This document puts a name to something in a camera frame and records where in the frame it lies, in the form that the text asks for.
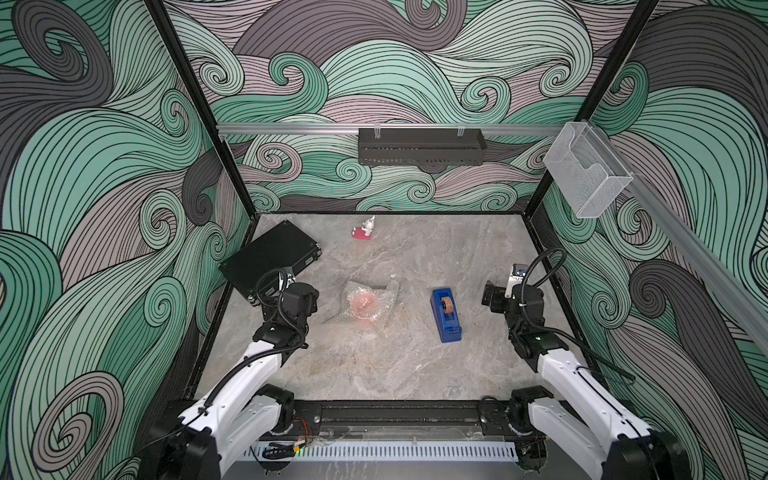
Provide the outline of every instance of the aluminum rail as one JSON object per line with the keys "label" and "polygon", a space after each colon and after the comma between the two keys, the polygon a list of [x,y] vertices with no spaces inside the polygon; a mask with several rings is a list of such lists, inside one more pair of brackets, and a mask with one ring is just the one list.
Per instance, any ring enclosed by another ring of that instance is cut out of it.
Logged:
{"label": "aluminum rail", "polygon": [[564,124],[316,124],[308,122],[236,122],[218,124],[219,135],[357,135],[360,128],[479,128],[483,135],[554,137]]}

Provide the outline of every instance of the black frame post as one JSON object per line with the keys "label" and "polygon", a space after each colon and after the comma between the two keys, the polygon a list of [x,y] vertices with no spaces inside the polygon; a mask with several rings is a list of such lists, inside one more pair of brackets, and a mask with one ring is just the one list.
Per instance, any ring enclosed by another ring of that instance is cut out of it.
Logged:
{"label": "black frame post", "polygon": [[[637,3],[637,6],[632,11],[632,15],[627,20],[627,24],[624,26],[624,30],[621,31],[616,44],[608,55],[608,60],[600,70],[597,80],[594,81],[592,88],[584,99],[584,103],[581,104],[581,108],[579,108],[574,121],[592,118],[592,115],[598,109],[598,105],[603,100],[603,96],[608,92],[608,88],[611,87],[614,78],[619,74],[621,68],[624,67],[624,63],[632,52],[635,42],[640,37],[640,33],[643,31],[645,24],[648,23],[658,3],[659,0],[640,0]],[[530,219],[533,217],[534,212],[541,205],[544,195],[547,194],[551,185],[552,176],[549,174],[549,170],[547,170],[538,182],[538,186],[528,201],[528,205],[525,206],[525,212],[523,213],[525,218]]]}
{"label": "black frame post", "polygon": [[195,110],[197,110],[197,114],[200,115],[200,119],[208,132],[210,141],[214,144],[216,153],[218,153],[219,159],[224,165],[224,170],[227,171],[227,174],[232,181],[232,185],[235,187],[240,202],[243,204],[246,213],[248,213],[248,217],[253,220],[258,216],[256,207],[253,205],[253,201],[250,199],[245,182],[243,182],[243,178],[237,170],[237,163],[232,156],[232,152],[219,137],[214,112],[210,109],[210,105],[205,99],[203,89],[200,87],[200,84],[197,83],[197,78],[192,70],[192,64],[187,57],[187,53],[184,51],[184,47],[181,45],[181,40],[176,33],[173,23],[170,21],[170,16],[168,15],[168,10],[165,9],[163,0],[144,0],[144,3],[152,16],[152,20],[154,20],[157,30],[160,32],[160,37],[163,38],[163,43],[168,50],[170,59],[173,60],[176,69],[179,71],[181,81],[184,83],[184,87],[187,88],[192,104],[194,105]]}

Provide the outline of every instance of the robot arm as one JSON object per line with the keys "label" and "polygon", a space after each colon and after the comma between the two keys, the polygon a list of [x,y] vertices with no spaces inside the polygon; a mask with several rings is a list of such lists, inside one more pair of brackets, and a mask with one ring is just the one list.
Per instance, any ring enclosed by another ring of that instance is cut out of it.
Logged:
{"label": "robot arm", "polygon": [[528,266],[515,264],[506,288],[487,283],[482,303],[504,314],[517,354],[577,415],[543,387],[530,387],[512,392],[512,426],[519,433],[543,432],[593,480],[689,479],[687,454],[674,435],[654,431],[630,412],[580,364],[554,329],[544,327],[544,293],[536,286],[522,289],[527,271]]}
{"label": "robot arm", "polygon": [[291,426],[293,394],[266,381],[306,346],[306,318],[317,311],[318,295],[291,283],[277,306],[263,305],[264,324],[242,360],[201,399],[180,413],[169,408],[152,427],[138,478],[218,480],[259,437]]}

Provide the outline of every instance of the gray swirl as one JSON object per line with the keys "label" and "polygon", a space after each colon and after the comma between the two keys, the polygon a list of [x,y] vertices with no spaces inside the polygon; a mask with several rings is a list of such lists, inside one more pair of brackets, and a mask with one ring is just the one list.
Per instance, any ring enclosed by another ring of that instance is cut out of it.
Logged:
{"label": "gray swirl", "polygon": [[118,379],[106,372],[89,372],[72,380],[53,399],[45,410],[32,439],[31,455],[37,470],[57,472],[75,460],[91,436],[93,421],[89,414],[79,412],[67,420],[56,439],[59,443],[68,439],[67,445],[58,449],[50,444],[59,416],[77,399],[96,395],[104,401],[104,424],[91,450],[78,463],[69,476],[70,480],[90,480],[109,449],[123,417],[123,389]]}
{"label": "gray swirl", "polygon": [[[8,177],[36,130],[67,111],[103,104],[114,87],[112,65],[96,34],[63,2],[16,2],[12,21],[29,57],[53,78],[0,65],[0,199],[5,198]],[[66,41],[59,41],[59,52],[48,47],[46,36],[54,30],[78,41],[88,59],[87,68]]]}

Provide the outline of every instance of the bubble wrap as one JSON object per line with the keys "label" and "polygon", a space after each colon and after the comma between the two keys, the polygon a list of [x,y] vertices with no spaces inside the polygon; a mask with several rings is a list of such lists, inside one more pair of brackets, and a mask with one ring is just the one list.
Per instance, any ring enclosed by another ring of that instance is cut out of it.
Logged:
{"label": "bubble wrap", "polygon": [[397,300],[399,284],[392,280],[385,289],[373,289],[361,283],[349,281],[342,293],[342,312],[337,321],[354,323],[363,329],[386,328],[392,308]]}

